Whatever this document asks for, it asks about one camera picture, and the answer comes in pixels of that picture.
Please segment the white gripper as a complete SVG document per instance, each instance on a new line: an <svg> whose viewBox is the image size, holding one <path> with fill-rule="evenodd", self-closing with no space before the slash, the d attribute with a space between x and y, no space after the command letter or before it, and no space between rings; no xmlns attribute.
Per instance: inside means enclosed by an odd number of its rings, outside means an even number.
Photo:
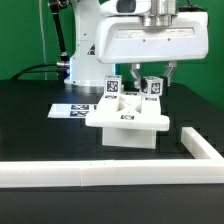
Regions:
<svg viewBox="0 0 224 224"><path fill-rule="evenodd" d="M169 27L144 27L140 17L109 17L97 28L95 50L101 63L132 63L134 87L141 87L141 62L169 61L163 78L167 86L178 60L203 59L208 53L208 14L181 12Z"/></svg>

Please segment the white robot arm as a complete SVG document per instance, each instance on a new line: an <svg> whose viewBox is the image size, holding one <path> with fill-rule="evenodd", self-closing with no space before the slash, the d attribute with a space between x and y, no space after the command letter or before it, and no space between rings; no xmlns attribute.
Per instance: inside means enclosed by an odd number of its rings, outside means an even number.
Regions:
<svg viewBox="0 0 224 224"><path fill-rule="evenodd" d="M68 0L76 49L66 82L101 90L117 64L176 63L208 53L208 14L177 0Z"/></svg>

